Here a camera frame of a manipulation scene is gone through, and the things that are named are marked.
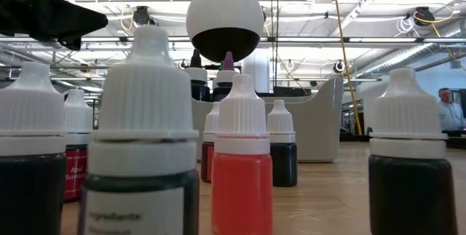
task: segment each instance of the plastic bottle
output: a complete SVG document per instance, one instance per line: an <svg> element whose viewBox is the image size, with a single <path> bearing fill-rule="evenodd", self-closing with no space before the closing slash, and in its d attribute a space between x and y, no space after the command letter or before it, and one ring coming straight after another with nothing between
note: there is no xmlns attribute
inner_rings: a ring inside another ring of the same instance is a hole
<svg viewBox="0 0 466 235"><path fill-rule="evenodd" d="M94 135L78 234L198 233L190 79L161 28L137 28L128 59L108 70Z"/></svg>
<svg viewBox="0 0 466 235"><path fill-rule="evenodd" d="M92 108L84 100L84 90L70 89L65 101L66 176L65 202L81 196L81 184L87 172L87 144L92 131Z"/></svg>
<svg viewBox="0 0 466 235"><path fill-rule="evenodd" d="M215 133L218 129L218 115L220 103L214 102L212 110L205 117L205 128L202 136L201 180L210 183L212 178L212 157Z"/></svg>
<svg viewBox="0 0 466 235"><path fill-rule="evenodd" d="M24 62L0 89L0 230L59 235L65 188L63 97L49 66Z"/></svg>
<svg viewBox="0 0 466 235"><path fill-rule="evenodd" d="M451 166L435 98L414 70L390 71L374 103L369 193L373 235L457 235Z"/></svg>
<svg viewBox="0 0 466 235"><path fill-rule="evenodd" d="M192 98L200 101L210 101L210 89L207 84L207 71L202 69L199 50L195 49L191 57L191 63L184 69L191 77Z"/></svg>
<svg viewBox="0 0 466 235"><path fill-rule="evenodd" d="M272 158L265 103L249 75L220 102L212 172L212 232L272 235Z"/></svg>
<svg viewBox="0 0 466 235"><path fill-rule="evenodd" d="M213 89L213 101L220 101L232 90L233 76L238 72L234 71L233 54L227 52L223 63L223 69L217 73L215 79L216 87Z"/></svg>
<svg viewBox="0 0 466 235"><path fill-rule="evenodd" d="M274 108L267 115L267 130L270 134L274 186L296 186L298 182L296 135L293 116L286 110L283 100L274 101Z"/></svg>

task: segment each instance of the red label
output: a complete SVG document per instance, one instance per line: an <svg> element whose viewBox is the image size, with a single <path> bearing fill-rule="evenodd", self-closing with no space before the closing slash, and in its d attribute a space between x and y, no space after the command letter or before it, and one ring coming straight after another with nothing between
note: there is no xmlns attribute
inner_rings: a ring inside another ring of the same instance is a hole
<svg viewBox="0 0 466 235"><path fill-rule="evenodd" d="M207 147L207 180L212 179L213 146Z"/></svg>
<svg viewBox="0 0 466 235"><path fill-rule="evenodd" d="M65 199L76 199L81 195L81 184L86 177L87 151L66 152Z"/></svg>

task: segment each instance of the man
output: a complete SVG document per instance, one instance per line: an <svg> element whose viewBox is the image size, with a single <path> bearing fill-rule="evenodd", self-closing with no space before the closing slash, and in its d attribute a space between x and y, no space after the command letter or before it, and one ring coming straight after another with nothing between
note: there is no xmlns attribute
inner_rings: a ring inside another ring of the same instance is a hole
<svg viewBox="0 0 466 235"><path fill-rule="evenodd" d="M461 107L451 100L450 89L438 90L440 101L438 102L438 114L442 124L442 130L463 130L465 120Z"/></svg>

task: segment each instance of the purple bottle cap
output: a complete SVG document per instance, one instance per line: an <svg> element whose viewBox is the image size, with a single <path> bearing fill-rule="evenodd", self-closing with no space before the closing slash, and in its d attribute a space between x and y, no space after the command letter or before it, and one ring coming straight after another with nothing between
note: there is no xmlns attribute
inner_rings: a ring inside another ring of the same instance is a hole
<svg viewBox="0 0 466 235"><path fill-rule="evenodd" d="M227 52L225 55L224 71L234 71L234 60L232 52Z"/></svg>

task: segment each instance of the orange liquid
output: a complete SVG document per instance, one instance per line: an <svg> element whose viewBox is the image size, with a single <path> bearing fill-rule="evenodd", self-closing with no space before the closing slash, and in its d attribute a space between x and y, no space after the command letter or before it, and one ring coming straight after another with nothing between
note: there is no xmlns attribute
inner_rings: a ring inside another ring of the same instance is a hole
<svg viewBox="0 0 466 235"><path fill-rule="evenodd" d="M272 235L272 158L213 155L212 231L217 235Z"/></svg>

